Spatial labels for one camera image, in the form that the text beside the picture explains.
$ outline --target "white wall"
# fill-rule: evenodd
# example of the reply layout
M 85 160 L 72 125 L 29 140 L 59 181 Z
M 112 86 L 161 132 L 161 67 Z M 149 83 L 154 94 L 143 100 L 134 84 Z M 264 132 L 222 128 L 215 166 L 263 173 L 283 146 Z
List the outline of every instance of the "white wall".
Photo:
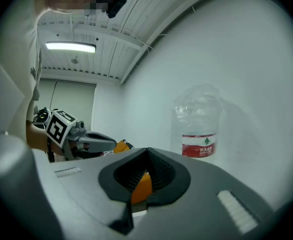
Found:
M 107 135 L 117 142 L 123 133 L 123 88 L 119 84 L 98 81 L 95 88 L 91 130 Z
M 124 134 L 170 149 L 171 108 L 210 83 L 223 112 L 215 164 L 274 209 L 293 198 L 293 23 L 269 0 L 210 0 L 167 33 L 124 86 Z

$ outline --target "ceiling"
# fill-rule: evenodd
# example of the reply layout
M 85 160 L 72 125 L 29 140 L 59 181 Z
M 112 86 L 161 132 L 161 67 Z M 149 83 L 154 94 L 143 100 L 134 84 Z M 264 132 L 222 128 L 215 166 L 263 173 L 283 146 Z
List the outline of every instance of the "ceiling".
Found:
M 115 18 L 106 13 L 86 17 L 49 11 L 38 22 L 43 53 L 42 77 L 122 84 L 150 45 L 184 11 L 200 0 L 127 0 Z M 96 53 L 48 50 L 48 41 L 96 45 Z M 71 62 L 77 58 L 78 64 Z

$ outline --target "black plastic part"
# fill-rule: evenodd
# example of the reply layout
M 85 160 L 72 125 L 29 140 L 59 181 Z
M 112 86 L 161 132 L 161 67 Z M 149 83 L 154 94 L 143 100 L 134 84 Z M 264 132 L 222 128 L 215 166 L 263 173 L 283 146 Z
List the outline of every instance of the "black plastic part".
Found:
M 120 232 L 123 234 L 133 228 L 131 194 L 146 171 L 150 174 L 153 191 L 146 200 L 147 207 L 172 204 L 187 191 L 191 182 L 190 173 L 182 164 L 153 148 L 142 148 L 103 168 L 98 176 L 100 186 L 111 200 L 126 203 L 127 214 L 122 221 L 110 225 L 115 230 L 120 228 L 116 225 L 122 225 L 125 232 Z
M 113 3 L 109 3 L 107 6 L 107 16 L 110 19 L 114 18 L 126 3 L 127 0 L 113 0 Z

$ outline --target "fluorescent light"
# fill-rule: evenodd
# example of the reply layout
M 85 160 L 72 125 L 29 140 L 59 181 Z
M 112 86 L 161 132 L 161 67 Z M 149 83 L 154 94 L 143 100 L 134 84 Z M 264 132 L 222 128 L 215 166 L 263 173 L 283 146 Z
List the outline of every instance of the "fluorescent light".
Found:
M 46 42 L 45 45 L 49 50 L 71 50 L 93 54 L 96 52 L 97 47 L 95 44 L 68 41 Z

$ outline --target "plastic water bottle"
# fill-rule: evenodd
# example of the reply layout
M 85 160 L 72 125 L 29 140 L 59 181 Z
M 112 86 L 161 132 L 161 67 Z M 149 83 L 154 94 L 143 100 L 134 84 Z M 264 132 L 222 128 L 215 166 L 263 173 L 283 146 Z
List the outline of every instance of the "plastic water bottle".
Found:
M 213 163 L 222 111 L 211 84 L 187 89 L 173 104 L 170 151 Z

